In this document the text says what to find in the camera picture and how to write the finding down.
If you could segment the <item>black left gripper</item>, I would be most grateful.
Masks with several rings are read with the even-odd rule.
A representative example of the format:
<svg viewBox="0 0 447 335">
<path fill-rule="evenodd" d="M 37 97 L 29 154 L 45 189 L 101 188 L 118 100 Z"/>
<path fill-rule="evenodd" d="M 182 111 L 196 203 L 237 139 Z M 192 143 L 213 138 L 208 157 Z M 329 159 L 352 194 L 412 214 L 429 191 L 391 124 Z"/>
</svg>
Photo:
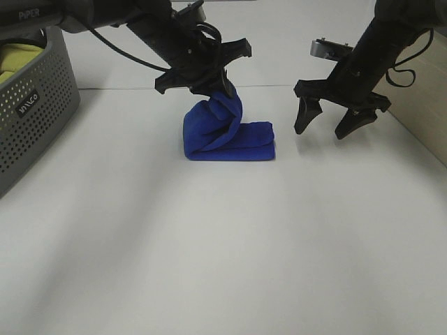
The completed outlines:
<svg viewBox="0 0 447 335">
<path fill-rule="evenodd" d="M 170 66 L 155 79 L 156 90 L 163 94 L 171 88 L 186 87 L 193 94 L 211 96 L 219 91 L 232 99 L 234 87 L 225 67 L 252 55 L 248 40 L 224 43 L 213 25 L 182 24 L 176 13 L 173 11 L 166 21 L 144 14 L 126 25 Z"/>
</svg>

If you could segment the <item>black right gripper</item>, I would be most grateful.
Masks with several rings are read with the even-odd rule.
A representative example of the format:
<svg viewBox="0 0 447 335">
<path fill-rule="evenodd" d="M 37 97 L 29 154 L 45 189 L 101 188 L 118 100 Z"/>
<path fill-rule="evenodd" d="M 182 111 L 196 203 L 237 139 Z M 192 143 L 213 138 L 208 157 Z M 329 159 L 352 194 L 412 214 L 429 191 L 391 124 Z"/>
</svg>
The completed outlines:
<svg viewBox="0 0 447 335">
<path fill-rule="evenodd" d="M 295 133 L 322 113 L 320 100 L 349 108 L 335 129 L 338 140 L 376 121 L 375 110 L 385 112 L 390 100 L 374 93 L 374 88 L 391 66 L 391 56 L 385 52 L 312 52 L 312 56 L 334 61 L 335 67 L 324 80 L 298 80 L 294 92 L 299 98 Z"/>
</svg>

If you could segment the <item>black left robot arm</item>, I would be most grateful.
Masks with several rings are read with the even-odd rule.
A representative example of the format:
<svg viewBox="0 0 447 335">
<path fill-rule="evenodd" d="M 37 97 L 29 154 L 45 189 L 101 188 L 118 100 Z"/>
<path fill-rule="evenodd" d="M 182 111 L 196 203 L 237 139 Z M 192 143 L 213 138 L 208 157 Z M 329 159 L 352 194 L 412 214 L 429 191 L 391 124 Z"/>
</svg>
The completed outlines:
<svg viewBox="0 0 447 335">
<path fill-rule="evenodd" d="M 21 38 L 26 34 L 58 27 L 71 34 L 90 31 L 121 55 L 158 70 L 154 82 L 164 94 L 172 88 L 186 87 L 193 94 L 211 96 L 221 92 L 234 95 L 226 66 L 252 55 L 247 39 L 223 42 L 221 32 L 206 21 L 203 1 L 193 1 L 175 10 L 171 1 L 2 1 L 1 39 Z M 97 30 L 126 26 L 167 63 L 155 66 L 113 45 Z"/>
</svg>

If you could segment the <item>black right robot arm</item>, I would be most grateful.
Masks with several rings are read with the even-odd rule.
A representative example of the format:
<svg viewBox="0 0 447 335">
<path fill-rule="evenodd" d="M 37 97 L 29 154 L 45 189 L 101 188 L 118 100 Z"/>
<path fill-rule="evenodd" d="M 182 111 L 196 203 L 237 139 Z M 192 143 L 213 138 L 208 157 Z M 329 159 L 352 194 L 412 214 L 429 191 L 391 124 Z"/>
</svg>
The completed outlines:
<svg viewBox="0 0 447 335">
<path fill-rule="evenodd" d="M 374 93 L 382 78 L 393 86 L 389 71 L 401 65 L 398 56 L 425 34 L 446 26 L 445 1 L 377 1 L 374 17 L 355 47 L 324 38 L 312 41 L 310 54 L 335 61 L 324 80 L 299 80 L 294 88 L 299 98 L 294 124 L 297 134 L 322 113 L 321 100 L 346 107 L 347 112 L 335 129 L 343 139 L 377 119 L 377 111 L 391 106 L 388 97 Z"/>
</svg>

